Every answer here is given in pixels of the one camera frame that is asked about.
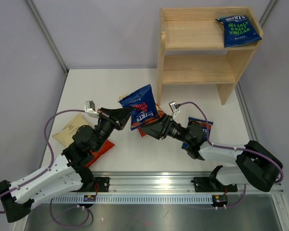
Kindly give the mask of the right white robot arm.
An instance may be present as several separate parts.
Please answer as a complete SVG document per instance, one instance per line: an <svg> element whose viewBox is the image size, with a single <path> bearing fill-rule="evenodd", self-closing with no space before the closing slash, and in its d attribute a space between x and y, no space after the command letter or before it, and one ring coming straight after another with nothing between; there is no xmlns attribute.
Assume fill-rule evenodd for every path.
<svg viewBox="0 0 289 231"><path fill-rule="evenodd" d="M269 192L278 182L282 163L256 141L242 145L216 144L207 140L202 126L191 121L186 127L170 115L145 124L142 138L137 132L118 136L121 169L128 171L209 171L197 188L222 191L233 184L250 184Z"/></svg>

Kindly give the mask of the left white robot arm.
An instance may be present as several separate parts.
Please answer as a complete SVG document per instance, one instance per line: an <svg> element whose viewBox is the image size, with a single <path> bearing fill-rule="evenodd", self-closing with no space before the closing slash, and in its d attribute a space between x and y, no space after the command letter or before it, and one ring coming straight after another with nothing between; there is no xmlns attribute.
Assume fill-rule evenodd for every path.
<svg viewBox="0 0 289 231"><path fill-rule="evenodd" d="M73 142L59 156L52 156L48 166L22 179L0 182L0 201L9 223L19 221L54 197L79 190L88 192L94 187L95 177L89 163L113 130L124 129L133 108L95 110L92 105L84 112L97 118L97 125L81 125L72 137Z"/></svg>

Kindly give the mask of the blue Burts sea salt bag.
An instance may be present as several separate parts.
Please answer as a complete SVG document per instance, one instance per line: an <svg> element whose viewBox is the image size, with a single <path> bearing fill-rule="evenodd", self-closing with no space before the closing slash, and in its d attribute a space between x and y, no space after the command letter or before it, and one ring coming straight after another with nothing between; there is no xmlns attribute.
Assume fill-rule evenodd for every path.
<svg viewBox="0 0 289 231"><path fill-rule="evenodd" d="M262 40L246 15L220 17L215 21L223 24L225 48L243 46Z"/></svg>

